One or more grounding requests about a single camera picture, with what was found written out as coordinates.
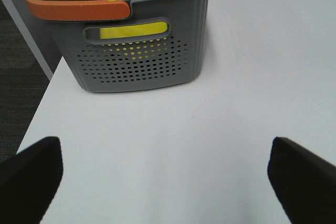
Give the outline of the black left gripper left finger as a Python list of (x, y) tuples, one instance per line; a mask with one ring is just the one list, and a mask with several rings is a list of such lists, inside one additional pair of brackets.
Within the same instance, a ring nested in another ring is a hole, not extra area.
[(1, 223), (40, 223), (64, 172), (60, 140), (45, 137), (1, 163)]

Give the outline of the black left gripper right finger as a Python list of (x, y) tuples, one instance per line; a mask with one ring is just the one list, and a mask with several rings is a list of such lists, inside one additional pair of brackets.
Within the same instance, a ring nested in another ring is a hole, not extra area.
[(335, 223), (335, 166), (286, 137), (275, 137), (270, 184), (291, 223)]

